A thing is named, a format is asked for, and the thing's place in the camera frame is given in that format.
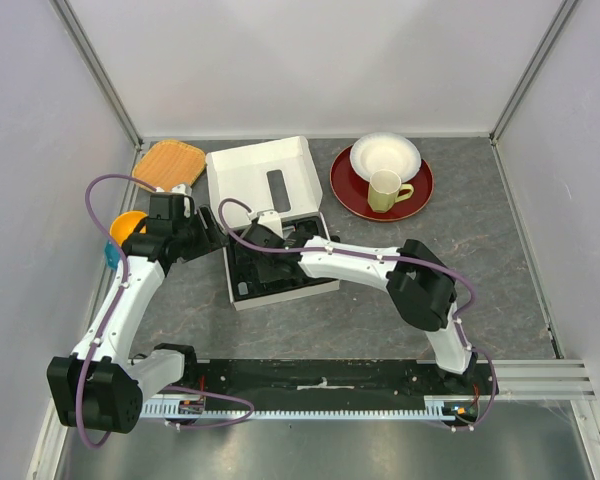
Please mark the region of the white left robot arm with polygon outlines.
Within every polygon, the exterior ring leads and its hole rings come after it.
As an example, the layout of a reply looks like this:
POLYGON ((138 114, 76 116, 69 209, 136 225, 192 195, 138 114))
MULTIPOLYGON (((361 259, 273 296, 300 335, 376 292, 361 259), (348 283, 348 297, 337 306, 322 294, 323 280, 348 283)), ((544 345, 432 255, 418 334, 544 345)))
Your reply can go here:
POLYGON ((128 433, 144 403, 167 386, 188 393, 199 382, 195 350, 162 343, 136 364, 130 350, 144 313, 171 266, 224 248, 206 205, 179 193, 154 193, 149 213, 122 244, 115 279, 96 318, 67 357, 54 357, 47 380, 62 425, 128 433))

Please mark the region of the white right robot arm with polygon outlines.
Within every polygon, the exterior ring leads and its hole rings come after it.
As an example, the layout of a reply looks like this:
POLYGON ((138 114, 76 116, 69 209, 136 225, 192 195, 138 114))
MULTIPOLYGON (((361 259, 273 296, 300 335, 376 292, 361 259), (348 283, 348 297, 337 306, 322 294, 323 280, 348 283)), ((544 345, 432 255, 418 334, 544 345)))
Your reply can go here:
POLYGON ((256 221, 233 239, 286 276, 347 281, 387 293, 402 320, 425 333, 440 386, 457 394, 473 383, 472 347, 457 319, 460 277, 421 242, 370 248, 300 232, 283 238, 256 221))

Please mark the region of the white cardboard box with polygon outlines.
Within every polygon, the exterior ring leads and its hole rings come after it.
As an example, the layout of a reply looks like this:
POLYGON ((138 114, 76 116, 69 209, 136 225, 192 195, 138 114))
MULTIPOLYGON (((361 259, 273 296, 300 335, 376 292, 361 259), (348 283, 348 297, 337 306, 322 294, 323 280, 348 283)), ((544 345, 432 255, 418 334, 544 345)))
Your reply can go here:
POLYGON ((206 162, 212 212, 238 234, 263 210, 277 211, 282 224, 313 215, 324 220, 323 191, 303 136, 211 152, 206 162))

